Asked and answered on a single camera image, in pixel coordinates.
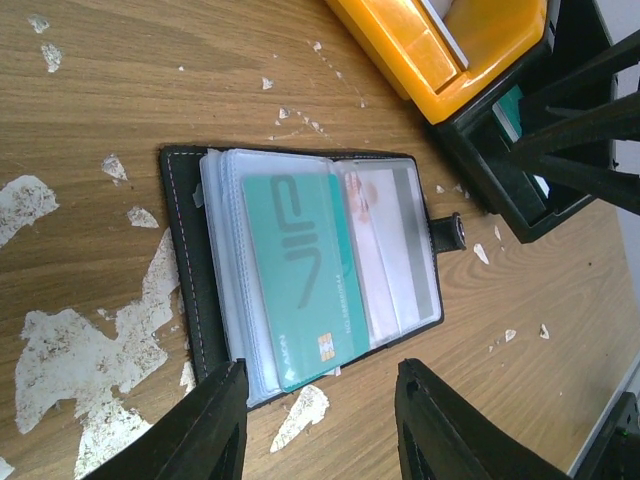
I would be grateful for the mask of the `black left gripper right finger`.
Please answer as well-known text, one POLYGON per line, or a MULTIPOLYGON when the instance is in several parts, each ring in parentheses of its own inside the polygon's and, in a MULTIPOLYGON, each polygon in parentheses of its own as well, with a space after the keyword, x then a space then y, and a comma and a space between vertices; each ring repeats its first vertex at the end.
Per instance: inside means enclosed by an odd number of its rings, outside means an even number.
POLYGON ((404 479, 563 479, 420 360, 398 365, 395 417, 404 479))

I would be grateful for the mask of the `teal vip card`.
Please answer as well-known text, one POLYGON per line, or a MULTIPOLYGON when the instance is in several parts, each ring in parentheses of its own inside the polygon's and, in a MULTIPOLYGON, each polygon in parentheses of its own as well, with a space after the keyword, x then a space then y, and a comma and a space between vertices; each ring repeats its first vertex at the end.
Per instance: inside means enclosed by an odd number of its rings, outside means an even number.
POLYGON ((345 202, 330 173, 253 175, 243 193, 280 386, 366 353, 367 319, 345 202))

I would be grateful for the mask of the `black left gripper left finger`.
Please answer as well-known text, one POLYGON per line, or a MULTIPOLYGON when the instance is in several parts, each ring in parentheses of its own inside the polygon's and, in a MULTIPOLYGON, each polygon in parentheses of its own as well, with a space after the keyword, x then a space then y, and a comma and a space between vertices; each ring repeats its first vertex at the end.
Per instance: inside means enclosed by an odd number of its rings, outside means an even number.
POLYGON ((91 479, 240 479, 247 441, 245 361, 218 365, 91 479))

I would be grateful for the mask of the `black leather card holder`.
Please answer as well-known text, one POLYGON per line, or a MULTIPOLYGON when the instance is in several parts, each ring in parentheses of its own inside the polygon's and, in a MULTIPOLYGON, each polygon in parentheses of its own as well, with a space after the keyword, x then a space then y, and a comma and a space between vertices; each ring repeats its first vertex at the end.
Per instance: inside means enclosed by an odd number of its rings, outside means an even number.
POLYGON ((246 365, 256 407, 444 319, 416 160, 374 150, 170 145, 159 153, 195 377, 246 365))

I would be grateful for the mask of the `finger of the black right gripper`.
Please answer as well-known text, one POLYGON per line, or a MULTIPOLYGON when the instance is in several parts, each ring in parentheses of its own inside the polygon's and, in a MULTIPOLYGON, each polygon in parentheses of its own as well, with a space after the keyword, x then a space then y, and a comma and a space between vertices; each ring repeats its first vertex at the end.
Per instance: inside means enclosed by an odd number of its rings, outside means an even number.
POLYGON ((576 145, 607 139, 639 139, 639 94, 637 92, 597 107, 554 110, 552 104, 605 77, 639 62, 639 33, 634 32, 596 55, 565 77, 522 99, 521 118, 539 120, 544 113, 558 118, 521 137, 511 155, 537 157, 576 145))
POLYGON ((639 176, 603 169, 564 158, 544 155, 537 160, 537 174, 639 214, 639 176))

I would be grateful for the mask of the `white pink vip card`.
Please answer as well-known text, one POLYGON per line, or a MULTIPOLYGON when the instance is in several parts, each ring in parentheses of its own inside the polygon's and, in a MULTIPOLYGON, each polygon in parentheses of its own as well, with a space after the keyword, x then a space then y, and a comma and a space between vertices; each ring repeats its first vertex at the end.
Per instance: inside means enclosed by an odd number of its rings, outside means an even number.
POLYGON ((438 322, 441 300, 412 168, 344 173, 373 348, 438 322))

